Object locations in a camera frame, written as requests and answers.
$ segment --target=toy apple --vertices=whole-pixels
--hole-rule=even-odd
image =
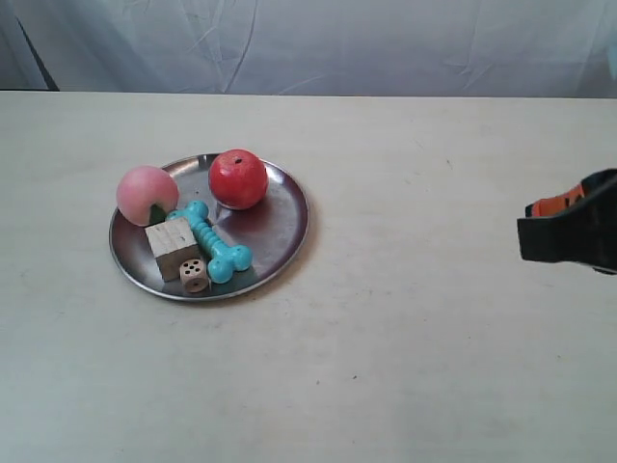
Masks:
[[[216,156],[208,180],[214,198],[229,209],[253,207],[268,189],[266,167],[246,150],[229,150]]]
[[[163,222],[177,206],[180,192],[175,180],[158,167],[131,169],[118,184],[118,210],[131,224],[146,227]]]

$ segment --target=toy bone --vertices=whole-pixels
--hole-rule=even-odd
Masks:
[[[208,206],[203,201],[192,201],[183,209],[171,212],[166,220],[186,217],[189,227],[200,246],[212,258],[208,274],[213,283],[223,284],[231,280],[233,272],[247,270],[253,263],[253,253],[247,246],[229,247],[205,222]]]

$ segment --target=silver tray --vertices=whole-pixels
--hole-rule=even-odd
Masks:
[[[272,280],[300,251],[309,231],[309,202],[296,180],[264,161],[270,180],[265,198],[250,209],[231,211],[218,205],[208,188],[208,170],[217,155],[180,159],[163,169],[170,173],[180,190],[177,207],[182,208],[192,200],[204,201],[210,209],[208,222],[213,230],[230,246],[249,246],[253,251],[253,266],[235,273],[224,285],[212,284],[202,292],[186,293],[180,280],[163,282],[146,232],[124,219],[116,209],[109,228],[111,253],[126,278],[141,289],[177,301],[225,299]]]

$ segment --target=white table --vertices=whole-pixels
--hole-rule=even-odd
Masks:
[[[617,101],[0,94],[0,461],[614,462],[617,280],[520,259],[614,167]],[[121,175],[243,147],[308,190],[272,284],[178,305],[107,232]]]

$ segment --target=apple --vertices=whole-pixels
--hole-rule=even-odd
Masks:
[[[131,169],[118,184],[118,210],[131,224],[146,227],[163,222],[177,206],[180,192],[175,180],[158,167]]]
[[[268,189],[263,162],[250,151],[229,150],[214,158],[208,174],[214,198],[229,209],[248,209],[259,203]]]

